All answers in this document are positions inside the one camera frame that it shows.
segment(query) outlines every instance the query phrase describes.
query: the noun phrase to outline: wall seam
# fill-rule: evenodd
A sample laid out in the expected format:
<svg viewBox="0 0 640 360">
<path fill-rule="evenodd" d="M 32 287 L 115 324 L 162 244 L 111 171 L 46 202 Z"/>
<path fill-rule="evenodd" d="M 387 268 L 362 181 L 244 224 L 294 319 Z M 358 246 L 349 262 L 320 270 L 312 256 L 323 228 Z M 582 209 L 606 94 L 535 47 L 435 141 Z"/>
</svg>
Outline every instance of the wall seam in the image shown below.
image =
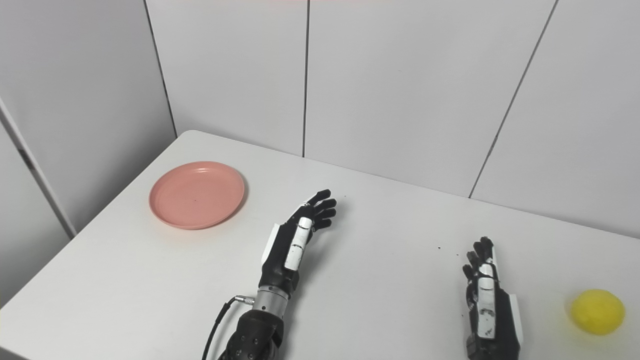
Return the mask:
<svg viewBox="0 0 640 360">
<path fill-rule="evenodd" d="M 493 148 L 495 147 L 495 144 L 498 142 L 498 136 L 500 136 L 500 132 L 502 131 L 502 127 L 504 126 L 505 121 L 507 120 L 507 117 L 509 116 L 509 112 L 511 111 L 511 107 L 513 106 L 513 102 L 516 99 L 516 96 L 518 96 L 518 91 L 520 90 L 520 87 L 522 86 L 522 82 L 524 81 L 524 77 L 527 75 L 527 71 L 529 71 L 529 67 L 531 66 L 531 62 L 533 61 L 533 57 L 536 55 L 536 51 L 538 50 L 538 46 L 540 46 L 540 42 L 542 41 L 542 38 L 545 35 L 545 32 L 547 31 L 547 26 L 549 25 L 549 22 L 551 21 L 551 16 L 553 16 L 554 11 L 556 10 L 556 6 L 558 5 L 559 0 L 556 0 L 554 2 L 553 7 L 551 7 L 551 12 L 549 13 L 549 16 L 547 17 L 547 21 L 545 22 L 545 25 L 542 27 L 542 32 L 540 33 L 540 36 L 538 37 L 538 41 L 536 42 L 536 45 L 533 47 L 533 51 L 531 52 L 531 56 L 529 57 L 529 61 L 527 62 L 527 65 L 524 68 L 524 71 L 522 72 L 522 76 L 520 76 L 520 80 L 518 82 L 518 86 L 516 86 L 516 90 L 513 92 L 513 96 L 511 97 L 511 101 L 509 102 L 509 106 L 507 106 L 507 110 L 504 113 L 504 116 L 502 117 L 502 121 L 500 122 L 500 126 L 498 127 L 498 131 L 496 132 L 495 136 L 493 137 L 493 142 L 491 143 L 491 146 L 489 147 L 489 151 L 486 153 L 486 156 L 484 157 L 484 161 L 482 164 L 482 167 L 480 168 L 480 172 L 478 172 L 478 175 L 476 177 L 476 181 L 474 182 L 473 187 L 471 187 L 471 192 L 469 193 L 469 199 L 471 199 L 471 196 L 473 196 L 474 191 L 476 190 L 476 186 L 478 184 L 478 181 L 480 180 L 480 177 L 482 176 L 482 173 L 484 171 L 484 167 L 486 166 L 486 162 L 489 160 L 489 156 L 491 156 L 491 153 L 493 152 Z"/>
</svg>

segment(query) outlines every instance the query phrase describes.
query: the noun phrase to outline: silver cylindrical joint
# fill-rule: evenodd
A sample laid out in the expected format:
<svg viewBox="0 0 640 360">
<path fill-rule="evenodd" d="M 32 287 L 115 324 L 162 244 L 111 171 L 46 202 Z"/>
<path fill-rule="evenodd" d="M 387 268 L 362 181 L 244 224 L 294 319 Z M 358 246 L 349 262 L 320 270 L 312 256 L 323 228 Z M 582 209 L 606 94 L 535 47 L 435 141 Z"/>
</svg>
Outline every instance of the silver cylindrical joint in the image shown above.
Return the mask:
<svg viewBox="0 0 640 360">
<path fill-rule="evenodd" d="M 276 286 L 264 285 L 258 289 L 253 310 L 267 311 L 282 318 L 288 302 L 289 297 L 286 292 Z"/>
</svg>

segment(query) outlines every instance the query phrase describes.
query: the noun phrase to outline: black cable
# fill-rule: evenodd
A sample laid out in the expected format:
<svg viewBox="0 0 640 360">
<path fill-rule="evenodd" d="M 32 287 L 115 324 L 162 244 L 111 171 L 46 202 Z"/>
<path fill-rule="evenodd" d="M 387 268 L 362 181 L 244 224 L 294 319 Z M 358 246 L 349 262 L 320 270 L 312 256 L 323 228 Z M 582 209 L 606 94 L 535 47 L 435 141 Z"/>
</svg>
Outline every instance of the black cable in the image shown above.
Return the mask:
<svg viewBox="0 0 640 360">
<path fill-rule="evenodd" d="M 211 333 L 209 334 L 209 338 L 207 339 L 207 344 L 204 347 L 204 353 L 202 354 L 202 360 L 207 360 L 207 355 L 209 354 L 209 347 L 211 346 L 211 341 L 213 340 L 213 335 L 216 333 L 216 329 L 218 325 L 222 321 L 222 318 L 225 317 L 225 314 L 231 307 L 231 304 L 236 301 L 236 297 L 232 297 L 231 300 L 227 301 L 224 305 L 222 305 L 222 309 L 218 313 L 218 317 L 216 318 L 216 322 L 213 324 L 213 328 L 211 329 Z"/>
</svg>

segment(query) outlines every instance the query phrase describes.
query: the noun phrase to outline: white table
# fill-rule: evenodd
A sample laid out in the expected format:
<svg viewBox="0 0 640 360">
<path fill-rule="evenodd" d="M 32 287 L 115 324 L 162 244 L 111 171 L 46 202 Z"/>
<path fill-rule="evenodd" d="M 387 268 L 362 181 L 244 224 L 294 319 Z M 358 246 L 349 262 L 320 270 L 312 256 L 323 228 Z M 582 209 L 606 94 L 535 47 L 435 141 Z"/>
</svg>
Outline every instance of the white table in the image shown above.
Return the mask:
<svg viewBox="0 0 640 360">
<path fill-rule="evenodd" d="M 164 225 L 148 208 L 151 186 L 198 160 L 238 169 L 246 203 L 209 229 Z M 255 293 L 273 223 L 323 188 L 333 191 L 338 215 L 307 248 L 281 358 L 466 359 L 461 267 L 482 235 L 497 245 L 503 287 L 520 300 L 520 359 L 640 354 L 640 240 L 196 131 L 2 308 L 0 346 L 30 360 L 199 359 L 222 303 Z M 627 318 L 614 334 L 584 334 L 566 317 L 567 302 L 588 288 L 624 301 Z M 246 310 L 234 305 L 227 314 L 212 357 Z"/>
</svg>

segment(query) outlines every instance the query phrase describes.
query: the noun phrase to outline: robotic hand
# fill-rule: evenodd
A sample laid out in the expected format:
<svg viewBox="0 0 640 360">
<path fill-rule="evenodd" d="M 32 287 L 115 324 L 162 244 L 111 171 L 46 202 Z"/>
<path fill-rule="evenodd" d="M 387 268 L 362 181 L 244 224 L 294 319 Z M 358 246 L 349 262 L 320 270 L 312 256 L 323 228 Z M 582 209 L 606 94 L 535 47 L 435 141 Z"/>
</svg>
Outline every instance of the robotic hand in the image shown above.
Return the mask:
<svg viewBox="0 0 640 360">
<path fill-rule="evenodd" d="M 331 226 L 335 199 L 323 190 L 302 204 L 282 225 L 274 225 L 262 255 L 262 277 L 253 308 L 240 316 L 219 360 L 274 360 L 282 344 L 282 317 L 295 291 L 298 267 L 313 232 Z"/>
<path fill-rule="evenodd" d="M 507 294 L 498 280 L 493 243 L 487 237 L 474 243 L 462 270 L 468 279 L 467 305 L 471 335 L 470 360 L 517 360 L 522 344 L 522 324 L 515 295 Z"/>
</svg>

